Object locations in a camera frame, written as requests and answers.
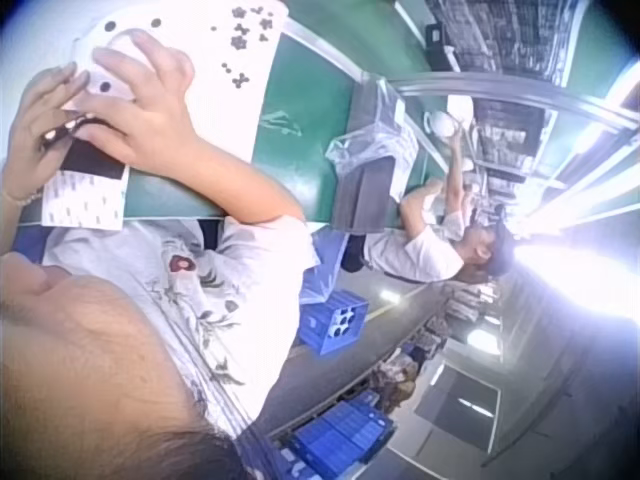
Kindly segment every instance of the white cup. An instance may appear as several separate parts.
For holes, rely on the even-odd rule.
[[[424,114],[424,129],[440,138],[449,138],[456,133],[457,122],[451,115],[435,111]]]

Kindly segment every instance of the gray floor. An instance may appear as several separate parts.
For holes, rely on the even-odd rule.
[[[427,287],[367,322],[360,339],[351,347],[322,357],[307,347],[298,348],[267,397],[256,422],[258,429],[273,434],[321,408],[395,349],[443,302],[439,291]]]
[[[380,298],[380,292],[383,290],[404,296],[417,287],[418,285],[387,277],[380,272],[362,269],[357,273],[341,271],[335,288],[349,290],[356,295],[366,298],[369,302],[369,313],[371,313],[389,305],[389,302]]]

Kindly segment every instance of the white paper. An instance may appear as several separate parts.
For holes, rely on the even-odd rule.
[[[128,179],[128,168],[121,180],[57,172],[44,188],[42,225],[121,230]]]

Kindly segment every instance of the black pants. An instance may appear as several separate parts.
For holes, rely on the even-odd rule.
[[[340,266],[345,272],[355,273],[364,267],[364,241],[366,235],[350,235]]]

